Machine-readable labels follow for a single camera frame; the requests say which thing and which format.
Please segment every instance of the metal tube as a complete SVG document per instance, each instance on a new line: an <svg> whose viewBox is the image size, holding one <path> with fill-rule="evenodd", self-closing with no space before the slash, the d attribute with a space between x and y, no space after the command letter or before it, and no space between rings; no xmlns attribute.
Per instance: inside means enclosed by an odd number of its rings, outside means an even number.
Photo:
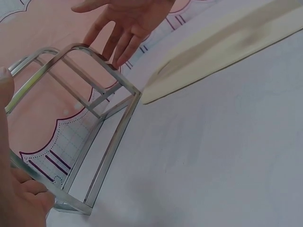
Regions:
<svg viewBox="0 0 303 227"><path fill-rule="evenodd" d="M109 146L107 147L105 154L101 160L101 163L97 169L97 172L94 176L94 179L92 181L92 184L89 187L89 191L86 194L86 197L84 199L84 202L93 207L96 201L96 198L98 196L98 193L101 189L101 186L103 184L103 181L105 179L106 173L109 169L109 166L114 158L114 155L117 151L117 148L119 146L119 143L122 139L122 136L126 130L126 127L134 113L134 110L139 102L139 99L141 97L141 94L136 94L131 102L131 104L127 107L125 110L125 113L123 114L117 129L109 143Z"/></svg>

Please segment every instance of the purple stripe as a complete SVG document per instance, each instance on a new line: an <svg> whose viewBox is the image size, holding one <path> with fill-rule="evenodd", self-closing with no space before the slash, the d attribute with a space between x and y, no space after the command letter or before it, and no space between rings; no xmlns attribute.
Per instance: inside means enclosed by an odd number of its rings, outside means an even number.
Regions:
<svg viewBox="0 0 303 227"><path fill-rule="evenodd" d="M141 50L143 53L145 53L144 50L142 49L142 47L140 47L140 50Z"/></svg>
<svg viewBox="0 0 303 227"><path fill-rule="evenodd" d="M68 175L68 173L64 169L62 169L57 163L55 163L50 157L48 157L47 155L45 157L47 158L47 160L53 163L58 169L60 169L65 175Z"/></svg>
<svg viewBox="0 0 303 227"><path fill-rule="evenodd" d="M49 175L47 175L42 169L40 169L39 166L37 166L35 163L32 162L32 160L28 161L30 164L32 164L37 170L39 170L44 176L46 176L47 179L49 179L51 182L53 182L53 179L50 178Z"/></svg>
<svg viewBox="0 0 303 227"><path fill-rule="evenodd" d="M169 23L169 25L171 26L171 28L173 29L173 30L176 30L175 28L174 28L174 26L171 24L171 22L166 18L166 20L167 20L167 22Z"/></svg>
<svg viewBox="0 0 303 227"><path fill-rule="evenodd" d="M178 19L178 17L175 17L176 19L177 19L177 21L181 24L181 25L183 25L182 23L181 23L181 21Z"/></svg>
<svg viewBox="0 0 303 227"><path fill-rule="evenodd" d="M59 156L57 156L55 153L53 153L51 150L49 150L49 152L54 155L60 162L62 162L63 165L65 165L68 169L71 169L71 167L66 163L64 162Z"/></svg>
<svg viewBox="0 0 303 227"><path fill-rule="evenodd" d="M179 16L180 16L181 20L183 20L183 22L186 23L185 19L181 15L179 15Z"/></svg>
<svg viewBox="0 0 303 227"><path fill-rule="evenodd" d="M132 68L125 62L125 65L131 70Z"/></svg>

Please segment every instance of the chrome bar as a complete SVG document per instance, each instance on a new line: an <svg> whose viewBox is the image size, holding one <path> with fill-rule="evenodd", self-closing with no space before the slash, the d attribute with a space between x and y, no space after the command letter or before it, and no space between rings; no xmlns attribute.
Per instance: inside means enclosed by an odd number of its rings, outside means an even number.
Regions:
<svg viewBox="0 0 303 227"><path fill-rule="evenodd" d="M109 72L120 84L122 84L131 94L139 93L140 91L132 85L117 69L113 67L110 63L106 61L106 59L95 51L93 48L88 47L84 44L71 44L66 47L65 50L70 49L73 50L80 50L88 55L90 55L96 62L98 62L107 72Z"/></svg>
<svg viewBox="0 0 303 227"><path fill-rule="evenodd" d="M111 116L113 116L114 114L120 112L121 110L123 110L124 108L126 108L128 105L130 105L130 103L132 102L132 99L134 98L133 95L127 97L126 99L124 99L123 101L121 101L120 103L118 103L117 105L113 106L112 108L110 108L109 110L107 110L105 113L103 113L101 115L101 118L105 120L107 120L108 118L110 118Z"/></svg>
<svg viewBox="0 0 303 227"><path fill-rule="evenodd" d="M27 57L24 57L24 58L20 59L19 61L15 62L14 64L12 64L12 65L8 68L8 70L12 72L12 71L13 71L20 63L22 63L26 58L27 58Z"/></svg>
<svg viewBox="0 0 303 227"><path fill-rule="evenodd" d="M91 77L85 70L79 67L71 58L65 56L62 60L75 73L82 77L92 88L98 91L101 95L106 93L106 89L100 85L93 77Z"/></svg>
<svg viewBox="0 0 303 227"><path fill-rule="evenodd" d="M45 62L37 58L35 62L39 63L41 66L45 65ZM88 101L74 88L72 88L63 78L60 78L53 74L51 71L48 71L48 73L62 86L64 87L78 102L80 102L85 108L87 108L93 115L95 115L97 118L100 118L100 115L94 111L93 108L89 106Z"/></svg>
<svg viewBox="0 0 303 227"><path fill-rule="evenodd" d="M82 68L80 68L74 61L72 61L66 55L74 50L80 50L91 57L93 57L103 68L105 68L117 81L118 83L109 90L105 90L102 86L99 86L97 82L91 78ZM50 53L55 55L49 62L44 63L42 59L39 58L41 54ZM80 77L82 77L87 83L89 83L94 89L96 89L101 97L97 98L90 105L88 102L72 87L70 87L64 79L56 76L50 70L59 61L62 60L67 66L69 66L74 72L76 72ZM109 169L111 161L115 155L118 145L122 139L122 136L127 128L127 125L134 113L134 110L139 102L141 92L135 88L125 77L123 77L118 70L116 70L111 64L109 64L104 57L94 50L83 44L71 44L64 48L62 51L58 51L55 48L43 48L36 53L29 55L26 58L19 60L17 63L12 65L9 70L11 70L14 76L18 75L24 68L26 68L30 63L37 62L42 67L23 85L23 87L14 95L10 104L6 107L7 114L11 113L20 100L27 94L27 92L46 74L49 73L55 80L57 80L71 95L73 95L78 101L80 101L89 111L91 111L96 117L99 118L99 122L90 132L89 137L84 144L84 147L78 156L76 162L74 163L69 175L67 176L61 189L57 188L54 184L48 181L44 176L39 175L30 166L25 164L16 154L11 151L11 162L13 165L24 169L30 176L43 183L59 200L56 203L55 209L59 211L64 211L68 213L81 213L90 215L92 212L92 207L97 199L98 192L102 186L105 179L106 173ZM103 113L101 116L94 113L93 108L98 106L101 102L106 100L111 94L117 91L121 86L124 86L132 95L120 102L119 104L112 107L107 112ZM127 107L116 131L110 141L109 146L106 149L104 156L102 157L101 163L98 166L97 172L94 176L93 181L89 187L84 203L77 200L68 194L72 183L92 145L97 133L99 132L105 119L108 119L115 113Z"/></svg>
<svg viewBox="0 0 303 227"><path fill-rule="evenodd" d="M11 74L13 77L17 76L24 68L26 68L30 63L32 63L37 57L42 54L49 53L56 55L59 52L56 48L53 47L46 47L42 48L35 53L29 55L24 61L22 61L18 66L16 66L12 71Z"/></svg>
<svg viewBox="0 0 303 227"><path fill-rule="evenodd" d="M96 108L100 103L102 103L104 100L106 100L108 97L110 97L112 94L114 94L120 87L122 87L121 84L116 83L111 89L109 89L103 96L98 97L92 104L90 104L90 108L94 109Z"/></svg>
<svg viewBox="0 0 303 227"><path fill-rule="evenodd" d="M86 197L84 199L84 202L89 205L90 207L93 207L96 201L96 198L99 194L99 191L101 189L101 186L103 184L103 181L105 179L106 173L109 169L109 166L114 158L114 155L117 151L117 148L119 146L119 143L122 139L122 136L127 128L127 125L134 113L134 110L139 102L139 99L141 97L141 94L135 94L132 102L130 105L128 105L127 109L125 110L125 113L123 114L116 131L109 143L109 146L107 147L105 154L101 160L101 163L97 169L97 172L94 176L94 179L92 181L92 184L89 187L89 191L86 194Z"/></svg>
<svg viewBox="0 0 303 227"><path fill-rule="evenodd" d="M71 207L79 210L82 214L90 215L92 212L92 207L84 204L83 202L72 197L68 193L57 188L52 182L50 182L46 177L41 176L36 171L34 171L30 166L28 166L21 158L19 158L12 150L10 151L11 162L19 169L24 170L28 175L30 175L34 180L44 184L47 189L53 193L56 198L60 201L68 203Z"/></svg>
<svg viewBox="0 0 303 227"><path fill-rule="evenodd" d="M81 153L79 154L76 162L74 163L73 167L71 168L70 173L68 174L63 186L62 186L62 190L64 190L65 192L69 192L72 186L72 183L74 182L76 175L78 173L78 171L80 170L80 167L87 155L87 153L89 152L89 149L93 143L93 141L95 140L98 132L100 131L102 125L103 125L103 120L100 120L97 125L94 127L94 129L91 131L87 141L85 142Z"/></svg>
<svg viewBox="0 0 303 227"><path fill-rule="evenodd" d="M70 214L82 214L82 212L76 210L75 208L71 207L68 204L56 203L54 205L54 208L59 212L65 212L65 213L70 213Z"/></svg>

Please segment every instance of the finger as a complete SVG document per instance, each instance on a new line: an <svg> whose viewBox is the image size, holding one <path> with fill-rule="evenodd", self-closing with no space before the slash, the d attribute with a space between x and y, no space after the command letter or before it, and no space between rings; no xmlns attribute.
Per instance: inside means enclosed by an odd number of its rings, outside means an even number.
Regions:
<svg viewBox="0 0 303 227"><path fill-rule="evenodd" d="M121 54L121 56L118 58L116 62L116 67L120 67L125 62L127 62L132 55L136 52L140 44L142 43L143 38L139 38L137 36L133 36L131 41L129 42L127 48L124 50L124 52Z"/></svg>
<svg viewBox="0 0 303 227"><path fill-rule="evenodd" d="M6 68L0 68L0 190L12 191L9 161L9 131L5 107L14 94L14 81Z"/></svg>
<svg viewBox="0 0 303 227"><path fill-rule="evenodd" d="M110 35L110 37L104 47L103 53L102 53L102 55L107 60L109 60L110 57L112 56L114 49L117 46L117 44L121 38L122 33L123 33L123 28L116 24L112 34Z"/></svg>
<svg viewBox="0 0 303 227"><path fill-rule="evenodd" d="M40 201L40 204L45 212L45 215L51 210L55 204L55 197L50 192L39 193L36 198Z"/></svg>
<svg viewBox="0 0 303 227"><path fill-rule="evenodd" d="M45 216L51 210L55 202L55 197L50 192L39 193L38 195L26 192L23 195L25 199L30 201L37 208L41 208Z"/></svg>
<svg viewBox="0 0 303 227"><path fill-rule="evenodd" d="M104 12L101 13L101 15L90 27L89 32L86 34L83 40L83 43L90 46L95 41L104 26L107 25L109 22L110 20L107 18L106 14Z"/></svg>
<svg viewBox="0 0 303 227"><path fill-rule="evenodd" d="M15 91L13 77L9 70L0 67L0 102L7 106L11 101Z"/></svg>
<svg viewBox="0 0 303 227"><path fill-rule="evenodd" d="M114 55L113 59L113 65L118 68L119 66L117 65L118 59L121 57L123 52L126 50L127 46L129 45L129 42L131 41L133 37L133 34L129 32L124 32L124 34L121 36L121 39L119 40L116 48L116 52Z"/></svg>
<svg viewBox="0 0 303 227"><path fill-rule="evenodd" d="M86 13L109 3L110 0L86 0L78 5L73 6L71 9L76 13Z"/></svg>
<svg viewBox="0 0 303 227"><path fill-rule="evenodd" d="M10 171L19 183L24 183L26 181L32 180L32 178L21 169L11 168Z"/></svg>
<svg viewBox="0 0 303 227"><path fill-rule="evenodd" d="M21 187L25 192L32 193L34 195L47 192L47 188L42 183L34 180L25 181L21 184Z"/></svg>

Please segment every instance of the fingernail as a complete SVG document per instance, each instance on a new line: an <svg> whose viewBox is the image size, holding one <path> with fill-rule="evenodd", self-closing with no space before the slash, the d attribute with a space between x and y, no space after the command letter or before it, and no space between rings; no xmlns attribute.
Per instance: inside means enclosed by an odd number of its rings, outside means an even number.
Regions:
<svg viewBox="0 0 303 227"><path fill-rule="evenodd" d="M0 67L0 80L7 79L9 77L8 71L4 67Z"/></svg>
<svg viewBox="0 0 303 227"><path fill-rule="evenodd" d="M0 77L1 78L6 77L6 72L7 72L6 68L0 67Z"/></svg>

